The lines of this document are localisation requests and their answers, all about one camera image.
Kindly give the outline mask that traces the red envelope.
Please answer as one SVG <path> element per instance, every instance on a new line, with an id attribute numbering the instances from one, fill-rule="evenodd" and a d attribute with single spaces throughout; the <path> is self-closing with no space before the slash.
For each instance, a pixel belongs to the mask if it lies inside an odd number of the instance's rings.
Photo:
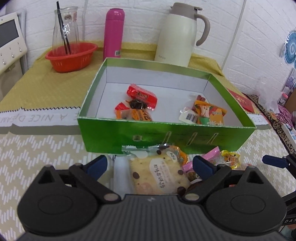
<path id="1" fill-rule="evenodd" d="M 253 105 L 252 105 L 251 101 L 248 98 L 246 98 L 246 97 L 244 97 L 244 96 L 242 96 L 240 94 L 237 94 L 236 92 L 234 92 L 234 91 L 232 91 L 230 89 L 228 89 L 228 91 L 237 100 L 237 102 L 241 105 L 241 107 L 245 111 L 247 111 L 248 113 L 255 113 Z"/>

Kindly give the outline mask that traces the clear glass carafe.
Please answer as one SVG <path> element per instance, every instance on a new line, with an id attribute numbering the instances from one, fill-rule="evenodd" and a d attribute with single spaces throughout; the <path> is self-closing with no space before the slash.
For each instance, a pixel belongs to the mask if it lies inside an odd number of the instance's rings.
<path id="1" fill-rule="evenodd" d="M 64 33 L 66 34 L 70 48 L 71 54 L 79 52 L 79 31 L 77 25 L 77 6 L 70 6 L 66 8 L 61 8 L 62 19 L 64 23 Z M 55 13 L 55 26 L 53 30 L 53 41 L 52 41 L 52 51 L 54 56 L 60 56 L 65 53 L 65 48 L 60 33 L 60 26 L 58 21 L 57 10 Z"/>

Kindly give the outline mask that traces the red wafer snack packet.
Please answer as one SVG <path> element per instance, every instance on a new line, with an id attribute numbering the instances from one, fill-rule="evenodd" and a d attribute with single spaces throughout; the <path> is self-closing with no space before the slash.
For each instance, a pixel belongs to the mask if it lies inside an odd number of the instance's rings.
<path id="1" fill-rule="evenodd" d="M 126 94 L 132 99 L 137 99 L 144 102 L 148 109 L 153 110 L 156 108 L 158 98 L 151 91 L 145 90 L 136 84 L 131 84 L 128 87 Z"/>

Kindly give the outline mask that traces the pink chips snack bag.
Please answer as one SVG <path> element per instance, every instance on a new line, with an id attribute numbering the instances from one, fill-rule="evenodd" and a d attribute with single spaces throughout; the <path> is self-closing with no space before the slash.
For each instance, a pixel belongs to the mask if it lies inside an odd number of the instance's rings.
<path id="1" fill-rule="evenodd" d="M 220 149 L 215 147 L 206 154 L 195 156 L 192 161 L 182 166 L 183 171 L 191 183 L 206 180 L 216 173 L 215 161 L 219 157 L 221 157 Z"/>

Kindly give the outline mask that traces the blue paper fan decoration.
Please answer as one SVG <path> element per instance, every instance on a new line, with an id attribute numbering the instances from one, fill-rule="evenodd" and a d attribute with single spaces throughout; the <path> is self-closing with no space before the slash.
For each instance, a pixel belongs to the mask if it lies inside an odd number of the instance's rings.
<path id="1" fill-rule="evenodd" d="M 280 51 L 280 57 L 285 60 L 285 63 L 292 65 L 295 68 L 295 49 L 296 49 L 296 32 L 292 30 L 288 33 L 283 47 Z"/>

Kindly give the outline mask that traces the chocolate chip bread packet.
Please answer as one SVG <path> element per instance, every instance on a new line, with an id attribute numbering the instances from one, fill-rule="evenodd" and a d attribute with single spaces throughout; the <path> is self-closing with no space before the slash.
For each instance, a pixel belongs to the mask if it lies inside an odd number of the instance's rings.
<path id="1" fill-rule="evenodd" d="M 186 177 L 170 144 L 148 147 L 122 146 L 128 157 L 134 193 L 138 195 L 177 194 L 187 190 Z"/>

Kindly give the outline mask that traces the red date snack packet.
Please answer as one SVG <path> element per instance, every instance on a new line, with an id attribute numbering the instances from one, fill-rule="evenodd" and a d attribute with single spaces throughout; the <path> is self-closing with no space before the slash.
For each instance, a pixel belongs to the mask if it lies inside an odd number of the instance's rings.
<path id="1" fill-rule="evenodd" d="M 119 103 L 115 107 L 115 116 L 118 120 L 152 121 L 147 104 L 137 99 Z"/>

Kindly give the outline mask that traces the orange cartoon snack packets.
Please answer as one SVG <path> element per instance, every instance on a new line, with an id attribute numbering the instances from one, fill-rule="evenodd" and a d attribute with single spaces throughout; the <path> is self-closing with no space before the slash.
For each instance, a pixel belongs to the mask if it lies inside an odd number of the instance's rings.
<path id="1" fill-rule="evenodd" d="M 189 125 L 223 126 L 227 110 L 209 103 L 198 95 L 180 111 L 179 121 Z"/>

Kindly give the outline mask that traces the yellow jelly cup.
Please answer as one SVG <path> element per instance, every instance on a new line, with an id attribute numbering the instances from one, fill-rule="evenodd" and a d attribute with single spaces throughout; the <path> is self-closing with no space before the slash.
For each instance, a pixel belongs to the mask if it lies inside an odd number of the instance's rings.
<path id="1" fill-rule="evenodd" d="M 231 167 L 231 169 L 237 169 L 240 167 L 240 154 L 236 152 L 229 152 L 227 150 L 221 151 L 221 156 L 224 162 Z"/>

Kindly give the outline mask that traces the small pink lid bottle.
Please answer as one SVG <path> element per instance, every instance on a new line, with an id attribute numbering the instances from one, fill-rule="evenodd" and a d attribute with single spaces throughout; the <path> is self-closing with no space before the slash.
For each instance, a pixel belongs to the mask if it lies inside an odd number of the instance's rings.
<path id="1" fill-rule="evenodd" d="M 281 106 L 284 106 L 285 103 L 287 102 L 287 99 L 288 99 L 288 95 L 286 93 L 282 93 L 281 96 L 280 96 L 280 99 L 278 101 L 278 104 L 280 104 Z"/>

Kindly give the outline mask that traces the white power strip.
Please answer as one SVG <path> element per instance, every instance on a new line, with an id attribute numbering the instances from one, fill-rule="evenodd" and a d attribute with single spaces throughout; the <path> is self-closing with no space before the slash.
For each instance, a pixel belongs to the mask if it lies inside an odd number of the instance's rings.
<path id="1" fill-rule="evenodd" d="M 290 142 L 294 142 L 296 141 L 296 136 L 295 136 L 295 129 L 291 128 L 288 124 L 284 123 L 282 124 L 281 128 L 283 129 L 285 135 L 287 136 L 287 138 L 290 140 Z"/>

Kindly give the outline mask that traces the red plastic basket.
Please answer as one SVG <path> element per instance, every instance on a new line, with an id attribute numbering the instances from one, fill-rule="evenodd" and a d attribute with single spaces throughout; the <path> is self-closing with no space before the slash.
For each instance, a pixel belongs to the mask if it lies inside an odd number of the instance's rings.
<path id="1" fill-rule="evenodd" d="M 92 55 L 97 49 L 98 46 L 94 43 L 80 42 L 78 53 L 54 56 L 51 50 L 45 55 L 45 58 L 50 61 L 56 72 L 68 73 L 87 67 L 91 63 Z"/>

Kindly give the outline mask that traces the green cardboard box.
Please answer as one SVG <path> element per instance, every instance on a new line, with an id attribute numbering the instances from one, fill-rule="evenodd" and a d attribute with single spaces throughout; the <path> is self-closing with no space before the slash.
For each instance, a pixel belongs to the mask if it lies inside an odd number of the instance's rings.
<path id="1" fill-rule="evenodd" d="M 118 120 L 115 107 L 127 99 L 131 84 L 158 99 L 151 121 Z M 180 121 L 185 107 L 203 96 L 227 111 L 221 126 L 189 125 Z M 219 146 L 238 150 L 256 127 L 243 108 L 213 74 L 154 61 L 107 58 L 95 75 L 78 115 L 88 152 L 119 154 L 124 145 L 177 145 L 187 154 Z"/>

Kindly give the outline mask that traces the orange clear pastry bag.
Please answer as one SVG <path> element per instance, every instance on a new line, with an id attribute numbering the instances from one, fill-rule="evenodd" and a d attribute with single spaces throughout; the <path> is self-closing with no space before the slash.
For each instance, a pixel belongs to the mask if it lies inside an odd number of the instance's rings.
<path id="1" fill-rule="evenodd" d="M 178 163 L 181 166 L 188 163 L 189 161 L 188 155 L 184 153 L 178 146 L 172 145 L 169 147 L 169 150 L 177 156 Z"/>

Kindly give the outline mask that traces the black chopsticks pair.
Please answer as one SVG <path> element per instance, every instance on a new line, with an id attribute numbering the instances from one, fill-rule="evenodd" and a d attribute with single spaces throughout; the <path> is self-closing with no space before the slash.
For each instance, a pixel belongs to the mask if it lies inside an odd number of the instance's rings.
<path id="1" fill-rule="evenodd" d="M 68 55 L 68 54 L 71 54 L 71 48 L 70 48 L 68 38 L 67 38 L 66 34 L 64 33 L 64 23 L 63 23 L 63 19 L 62 19 L 59 1 L 56 2 L 56 6 L 57 6 L 57 15 L 58 15 L 58 21 L 59 21 L 59 26 L 60 26 L 61 38 L 62 38 L 63 45 L 65 48 L 65 53 L 66 53 L 66 55 Z"/>

